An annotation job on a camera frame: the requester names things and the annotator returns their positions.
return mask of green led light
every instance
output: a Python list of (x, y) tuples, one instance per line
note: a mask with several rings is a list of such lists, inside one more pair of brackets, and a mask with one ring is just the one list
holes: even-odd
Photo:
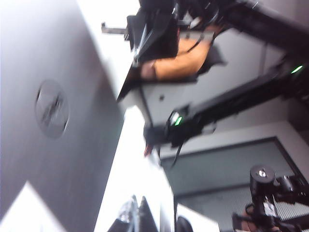
[(179, 117), (179, 118), (176, 120), (175, 126), (178, 126), (178, 125), (179, 125), (179, 123), (180, 123), (180, 121), (182, 120), (182, 118), (183, 118), (183, 117)]
[(292, 71), (291, 72), (291, 74), (293, 74), (293, 73), (295, 73), (295, 72), (297, 72), (297, 71), (299, 71), (299, 70), (301, 70), (303, 68), (303, 66), (301, 65), (301, 66), (299, 66), (299, 67), (297, 67), (296, 69), (294, 69), (294, 71)]

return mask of gray wall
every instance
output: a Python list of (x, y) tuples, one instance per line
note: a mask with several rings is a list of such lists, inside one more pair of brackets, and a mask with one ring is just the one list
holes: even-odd
[(248, 184), (249, 171), (258, 164), (272, 167), (276, 176), (293, 174), (274, 141), (180, 156), (170, 168), (173, 159), (162, 166), (175, 196)]
[[(36, 104), (50, 79), (70, 111), (56, 139), (35, 114), (54, 101)], [(76, 2), (1, 1), (1, 218), (28, 181), (68, 232), (93, 231), (122, 124)]]

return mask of black mount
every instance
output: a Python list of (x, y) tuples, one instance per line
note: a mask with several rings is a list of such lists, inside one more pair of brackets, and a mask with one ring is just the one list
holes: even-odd
[(250, 170), (250, 191), (252, 204), (246, 208), (247, 216), (233, 214), (233, 229), (242, 230), (243, 221), (252, 222), (259, 232), (271, 232), (278, 227), (282, 232), (301, 232), (309, 229), (309, 215), (282, 221), (274, 204), (286, 202), (309, 206), (309, 188), (299, 176), (275, 178), (274, 171), (264, 165)]

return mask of cable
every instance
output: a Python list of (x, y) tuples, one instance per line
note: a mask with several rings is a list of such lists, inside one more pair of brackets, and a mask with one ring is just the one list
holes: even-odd
[(179, 153), (180, 153), (180, 150), (182, 149), (182, 146), (183, 146), (183, 143), (180, 144), (180, 146), (178, 147), (178, 150), (177, 150), (177, 153), (176, 153), (176, 156), (175, 156), (175, 159), (174, 159), (174, 162), (172, 163), (171, 167), (170, 168), (173, 168), (177, 162), (177, 159), (178, 159), (178, 156), (179, 156)]
[(160, 157), (161, 156), (161, 147), (158, 147), (157, 152), (158, 152), (158, 156)]
[(198, 39), (198, 41), (188, 50), (186, 51), (187, 53), (188, 52), (191, 52), (193, 48), (195, 48), (196, 46), (198, 46), (198, 44), (203, 40), (203, 36), (200, 36), (200, 38)]

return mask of circular logo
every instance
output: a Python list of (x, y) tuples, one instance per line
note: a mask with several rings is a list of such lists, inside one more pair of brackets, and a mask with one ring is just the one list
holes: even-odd
[(68, 125), (69, 105), (61, 86), (53, 80), (42, 83), (35, 104), (38, 124), (50, 138), (58, 138)]

